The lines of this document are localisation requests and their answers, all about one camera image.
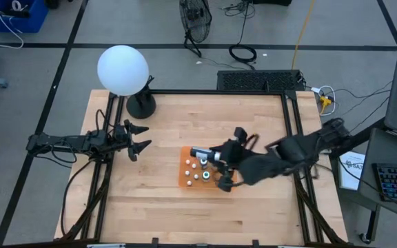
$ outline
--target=lamp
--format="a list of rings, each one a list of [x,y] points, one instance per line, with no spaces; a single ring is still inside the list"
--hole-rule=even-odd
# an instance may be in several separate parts
[[[134,118],[150,117],[156,110],[156,101],[148,86],[150,76],[143,55],[127,45],[108,48],[97,63],[97,75],[111,93],[128,97],[126,108]]]

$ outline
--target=gray concrete floor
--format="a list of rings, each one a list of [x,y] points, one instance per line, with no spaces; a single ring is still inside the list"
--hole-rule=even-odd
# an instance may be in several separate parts
[[[62,1],[50,11],[38,34],[23,34],[27,43],[66,43],[82,0]],[[214,17],[204,43],[236,43],[243,19],[225,17],[219,8],[235,0],[210,1]],[[243,43],[294,45],[309,7],[308,0],[294,0],[290,7],[261,5],[256,16],[247,20]],[[397,29],[397,0],[384,0]],[[15,42],[10,34],[0,34],[0,42]],[[183,29],[178,0],[90,0],[77,32],[75,43],[180,44]],[[303,45],[381,45],[395,46],[393,36],[377,0],[317,0],[307,26]],[[73,48],[63,72],[45,132],[77,134],[92,89],[101,89],[96,62],[104,49]],[[215,89],[216,73],[230,70],[201,61],[184,49],[142,49],[158,89]],[[203,56],[221,63],[235,63],[227,50],[202,50]],[[286,70],[292,64],[292,50],[259,50],[256,68]],[[34,132],[45,98],[52,84],[63,48],[0,48],[0,77],[10,87],[0,89],[0,223],[14,184],[26,156],[27,137]],[[330,85],[357,95],[370,94],[391,81],[397,51],[321,51],[298,52],[296,68],[310,86]],[[328,117],[343,117],[352,128],[373,111],[388,94],[375,96],[353,112],[343,115],[359,102],[346,92],[338,92],[339,108]],[[386,105],[354,133],[385,114]],[[358,152],[365,152],[360,146]],[[26,186],[14,214],[5,244],[52,240],[61,209],[68,169],[34,160]],[[366,231],[369,211],[340,196],[349,240],[364,245],[357,235]],[[397,247],[397,215],[383,210],[380,215],[376,247]]]

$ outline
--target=wooden tabletop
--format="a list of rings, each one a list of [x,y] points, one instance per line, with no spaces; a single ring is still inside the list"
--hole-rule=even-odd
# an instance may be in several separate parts
[[[297,96],[304,133],[318,130],[320,119],[314,94],[298,92]],[[173,244],[249,245],[258,239],[261,245],[303,245],[291,176],[263,180],[254,186],[243,185],[231,193],[185,189],[177,183],[182,146],[220,145],[233,137],[237,126],[245,128],[248,134],[260,134],[256,152],[265,152],[266,144],[284,137],[286,129],[279,96],[155,94],[154,97],[156,112],[145,120],[133,119],[123,110],[123,120],[128,118],[135,125],[150,128],[134,140],[151,139],[152,143],[134,163],[126,150],[115,154],[101,242],[149,243],[157,237],[160,243]],[[92,91],[82,134],[95,130],[95,112],[105,110],[107,101],[108,91]],[[288,105],[295,134],[290,101]],[[72,175],[86,161],[86,156],[80,156],[73,165]],[[321,156],[319,163],[330,167],[326,156]],[[93,167],[82,171],[68,191],[66,230],[85,209]],[[347,240],[333,175],[325,169],[319,173],[320,178],[314,180],[318,208],[335,232]],[[96,219],[96,210],[92,217]],[[91,222],[91,236],[94,223]],[[60,236],[57,228],[56,237]]]

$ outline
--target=box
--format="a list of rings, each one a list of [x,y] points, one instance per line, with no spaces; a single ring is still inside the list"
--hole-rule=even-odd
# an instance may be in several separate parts
[[[44,0],[18,0],[21,6],[29,5],[29,18],[5,17],[2,19],[14,32],[17,30],[26,33],[35,33],[41,29],[41,26],[48,13]],[[0,0],[0,11],[9,10],[12,7],[12,1]],[[0,20],[0,32],[10,32]]]

